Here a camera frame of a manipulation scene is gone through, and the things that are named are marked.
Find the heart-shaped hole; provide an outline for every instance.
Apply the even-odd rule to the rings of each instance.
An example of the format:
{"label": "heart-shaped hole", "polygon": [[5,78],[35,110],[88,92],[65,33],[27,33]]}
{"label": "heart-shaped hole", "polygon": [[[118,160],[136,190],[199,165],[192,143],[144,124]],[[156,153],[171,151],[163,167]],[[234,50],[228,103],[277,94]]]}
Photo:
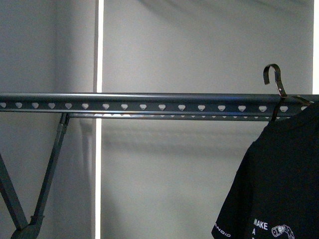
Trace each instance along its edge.
{"label": "heart-shaped hole", "polygon": [[267,106],[259,106],[258,109],[260,112],[265,112],[267,110]]}
{"label": "heart-shaped hole", "polygon": [[204,106],[204,105],[199,105],[197,108],[198,108],[200,111],[203,111],[203,110],[206,108],[206,106]]}
{"label": "heart-shaped hole", "polygon": [[238,106],[239,111],[244,112],[246,109],[246,106]]}
{"label": "heart-shaped hole", "polygon": [[145,109],[147,108],[147,105],[141,104],[141,105],[140,105],[140,108],[141,108],[142,110],[145,110]]}
{"label": "heart-shaped hole", "polygon": [[87,108],[89,107],[89,104],[83,103],[83,104],[82,104],[82,107],[83,107],[84,109],[87,109]]}
{"label": "heart-shaped hole", "polygon": [[72,104],[71,104],[71,103],[66,103],[66,104],[65,104],[65,107],[69,110],[69,109],[72,108]]}
{"label": "heart-shaped hole", "polygon": [[185,105],[179,105],[178,108],[179,108],[180,111],[183,111],[186,108],[186,106]]}
{"label": "heart-shaped hole", "polygon": [[50,109],[54,109],[55,103],[49,103],[48,106],[49,106]]}
{"label": "heart-shaped hole", "polygon": [[288,106],[280,106],[281,112],[286,112],[288,110]]}
{"label": "heart-shaped hole", "polygon": [[128,104],[121,104],[122,109],[126,110],[129,106]]}
{"label": "heart-shaped hole", "polygon": [[224,111],[224,110],[226,109],[226,106],[223,106],[223,105],[218,106],[218,109],[219,109],[220,111]]}
{"label": "heart-shaped hole", "polygon": [[102,106],[103,106],[103,108],[104,108],[105,110],[107,110],[107,109],[110,107],[109,104],[102,104]]}
{"label": "heart-shaped hole", "polygon": [[32,103],[33,108],[37,109],[39,107],[38,103]]}
{"label": "heart-shaped hole", "polygon": [[165,108],[166,108],[166,105],[159,105],[159,109],[160,109],[161,111],[165,110]]}
{"label": "heart-shaped hole", "polygon": [[17,103],[15,103],[15,106],[17,106],[19,109],[21,109],[22,108],[22,103],[21,102],[17,102]]}

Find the hanger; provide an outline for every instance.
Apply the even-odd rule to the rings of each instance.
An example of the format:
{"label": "hanger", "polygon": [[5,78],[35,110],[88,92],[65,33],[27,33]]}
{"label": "hanger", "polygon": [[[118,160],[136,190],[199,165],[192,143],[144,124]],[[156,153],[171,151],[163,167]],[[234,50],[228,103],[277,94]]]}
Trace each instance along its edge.
{"label": "hanger", "polygon": [[[281,71],[280,71],[280,68],[279,68],[279,66],[277,64],[269,64],[269,65],[267,65],[264,68],[263,75],[264,75],[264,83],[265,83],[265,85],[268,85],[270,83],[270,81],[269,81],[269,69],[270,69],[270,67],[272,67],[274,69],[274,71],[275,71],[275,82],[276,82],[278,93],[280,95],[280,100],[277,103],[277,105],[275,106],[274,111],[273,111],[273,115],[272,115],[272,118],[271,118],[271,121],[275,121],[276,117],[277,117],[277,114],[278,114],[278,110],[279,110],[281,104],[288,97],[288,95],[286,94],[284,86],[283,86],[283,83],[281,81]],[[296,100],[298,100],[299,102],[301,102],[305,106],[310,106],[313,103],[312,101],[309,101],[309,100],[307,100],[307,99],[305,99],[305,98],[303,98],[303,97],[301,97],[299,95],[291,96],[291,97],[295,98]]]}

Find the diagonal metal strut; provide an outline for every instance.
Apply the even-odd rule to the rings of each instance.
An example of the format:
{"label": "diagonal metal strut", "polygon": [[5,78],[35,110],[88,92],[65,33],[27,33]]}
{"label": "diagonal metal strut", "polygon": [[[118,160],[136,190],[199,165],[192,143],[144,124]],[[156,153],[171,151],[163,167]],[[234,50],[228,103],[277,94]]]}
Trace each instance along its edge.
{"label": "diagonal metal strut", "polygon": [[57,134],[49,159],[49,164],[42,183],[38,202],[34,211],[34,215],[31,217],[30,224],[28,224],[26,220],[18,196],[14,190],[4,161],[0,155],[0,191],[16,227],[16,230],[12,234],[11,239],[36,239],[39,235],[44,218],[43,212],[49,195],[54,171],[62,147],[63,138],[69,123],[69,119],[69,114],[62,114],[57,128]]}

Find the white wall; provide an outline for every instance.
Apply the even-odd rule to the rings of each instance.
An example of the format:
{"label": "white wall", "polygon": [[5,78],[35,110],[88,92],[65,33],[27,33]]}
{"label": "white wall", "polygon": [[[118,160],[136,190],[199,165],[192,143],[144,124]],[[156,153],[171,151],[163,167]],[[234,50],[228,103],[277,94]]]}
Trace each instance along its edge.
{"label": "white wall", "polygon": [[[311,94],[313,1],[107,0],[103,92]],[[265,122],[104,120],[102,238],[211,238]]]}
{"label": "white wall", "polygon": [[[94,0],[58,0],[57,92],[93,92]],[[54,177],[54,238],[94,233],[92,120],[71,119]]]}
{"label": "white wall", "polygon": [[[0,85],[2,92],[53,92],[55,3],[0,1]],[[27,220],[33,215],[58,121],[50,114],[0,114],[0,152]],[[53,235],[52,193],[39,239]],[[0,238],[15,231],[0,198]]]}

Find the metal rail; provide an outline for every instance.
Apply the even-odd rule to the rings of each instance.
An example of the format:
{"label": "metal rail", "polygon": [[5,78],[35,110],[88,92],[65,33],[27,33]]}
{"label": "metal rail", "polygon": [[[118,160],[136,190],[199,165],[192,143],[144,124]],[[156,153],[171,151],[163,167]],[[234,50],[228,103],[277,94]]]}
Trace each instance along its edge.
{"label": "metal rail", "polygon": [[[302,95],[313,102],[319,95]],[[276,94],[0,93],[0,112],[68,113],[70,118],[269,121]],[[302,111],[287,97],[278,117]]]}

